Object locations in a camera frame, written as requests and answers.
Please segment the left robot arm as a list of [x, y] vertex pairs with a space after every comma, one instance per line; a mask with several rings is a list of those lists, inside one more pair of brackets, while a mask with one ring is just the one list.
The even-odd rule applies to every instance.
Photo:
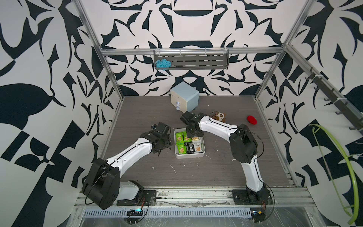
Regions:
[[137, 161], [150, 153], [171, 148], [171, 127], [159, 122], [128, 148], [106, 160], [98, 158], [93, 162], [83, 183], [81, 192], [102, 210], [117, 201], [138, 204], [143, 200], [144, 187], [136, 181], [121, 182], [122, 175]]

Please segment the white storage box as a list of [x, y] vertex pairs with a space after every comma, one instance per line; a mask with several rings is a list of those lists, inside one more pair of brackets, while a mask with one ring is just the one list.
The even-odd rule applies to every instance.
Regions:
[[177, 159], [202, 158], [205, 155], [203, 137], [189, 137], [185, 128], [175, 129], [175, 157]]

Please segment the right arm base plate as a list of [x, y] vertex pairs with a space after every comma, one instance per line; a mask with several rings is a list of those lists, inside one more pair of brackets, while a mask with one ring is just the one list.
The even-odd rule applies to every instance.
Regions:
[[249, 189], [232, 190], [235, 205], [273, 205], [272, 195], [269, 190], [262, 188], [258, 192]]

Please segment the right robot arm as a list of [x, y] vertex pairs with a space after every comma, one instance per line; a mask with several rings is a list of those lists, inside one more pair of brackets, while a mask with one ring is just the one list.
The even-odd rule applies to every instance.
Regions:
[[204, 113], [195, 114], [188, 111], [182, 114], [181, 121], [186, 125], [187, 135], [190, 137], [201, 137], [204, 132], [209, 132], [228, 141], [232, 156], [242, 165], [249, 199], [256, 201], [268, 196], [257, 162], [258, 143], [248, 126], [226, 124]]

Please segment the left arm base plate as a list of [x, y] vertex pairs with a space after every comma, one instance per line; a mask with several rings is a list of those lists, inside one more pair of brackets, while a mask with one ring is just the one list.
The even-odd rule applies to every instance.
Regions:
[[143, 190], [139, 192], [132, 200], [118, 200], [117, 206], [154, 206], [156, 204], [157, 191], [156, 190]]

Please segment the white cookie packet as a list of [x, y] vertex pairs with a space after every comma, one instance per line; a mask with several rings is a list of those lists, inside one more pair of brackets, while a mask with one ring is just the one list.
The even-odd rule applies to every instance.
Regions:
[[200, 141], [194, 141], [193, 142], [194, 152], [195, 153], [201, 153], [203, 152], [202, 144]]

